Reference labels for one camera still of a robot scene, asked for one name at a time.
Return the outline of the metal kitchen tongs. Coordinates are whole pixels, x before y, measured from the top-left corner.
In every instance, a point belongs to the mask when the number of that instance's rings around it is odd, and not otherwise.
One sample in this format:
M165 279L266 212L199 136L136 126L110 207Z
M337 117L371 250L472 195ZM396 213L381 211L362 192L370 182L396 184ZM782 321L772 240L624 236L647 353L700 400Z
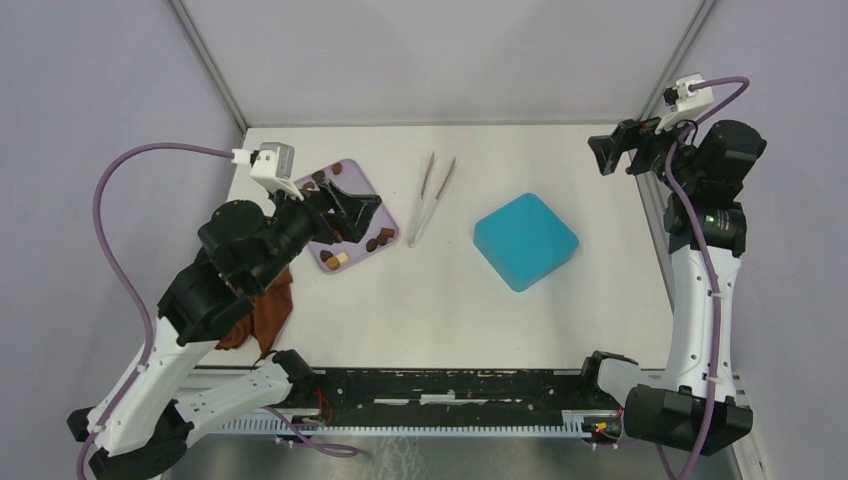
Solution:
M455 175L458 158L454 156L449 166L447 167L446 173L440 182L436 183L434 187L435 193L431 196L428 195L429 190L431 189L431 185L434 183L433 181L433 173L436 165L436 152L433 151L430 154L429 159L426 161L422 178L419 182L419 186L416 189L416 197L414 208L412 212L411 224L409 236L407 238L407 246L409 248L414 248L422 239L422 236L431 221L436 209L443 196L445 195L448 186L452 178Z

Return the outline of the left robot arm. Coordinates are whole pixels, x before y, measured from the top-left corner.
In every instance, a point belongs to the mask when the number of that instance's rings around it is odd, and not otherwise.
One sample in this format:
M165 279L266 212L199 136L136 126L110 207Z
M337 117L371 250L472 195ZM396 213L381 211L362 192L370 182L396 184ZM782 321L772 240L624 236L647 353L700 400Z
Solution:
M255 298L308 244L361 241L382 204L376 194L350 194L329 180L295 198L276 192L273 200L272 215L251 201L227 202L199 229L201 250L160 299L155 335L124 384L100 405L68 418L83 444L81 474L150 479L239 416L282 401L302 407L312 399L312 369L293 350L226 384L178 395L200 360L254 310Z

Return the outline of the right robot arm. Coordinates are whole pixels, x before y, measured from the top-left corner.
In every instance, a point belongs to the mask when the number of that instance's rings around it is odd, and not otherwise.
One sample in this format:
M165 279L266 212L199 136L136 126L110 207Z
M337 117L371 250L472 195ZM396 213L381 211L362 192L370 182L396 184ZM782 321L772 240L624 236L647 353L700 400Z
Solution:
M654 174L670 191L663 214L673 280L672 339L666 366L652 378L622 355L596 351L577 382L580 400L623 410L627 437L713 455L753 426L737 401L730 360L732 296L746 249L747 220L738 194L766 148L751 126L713 124L701 142L687 141L691 120L663 130L657 119L625 120L588 144L600 172L615 171L631 152L631 175Z

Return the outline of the teal box lid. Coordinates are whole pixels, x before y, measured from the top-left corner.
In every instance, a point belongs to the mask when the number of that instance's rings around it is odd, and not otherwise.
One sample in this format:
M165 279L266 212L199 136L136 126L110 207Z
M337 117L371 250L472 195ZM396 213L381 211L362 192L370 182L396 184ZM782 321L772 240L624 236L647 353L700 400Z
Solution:
M523 292L567 263L579 239L528 192L476 222L473 244L512 291Z

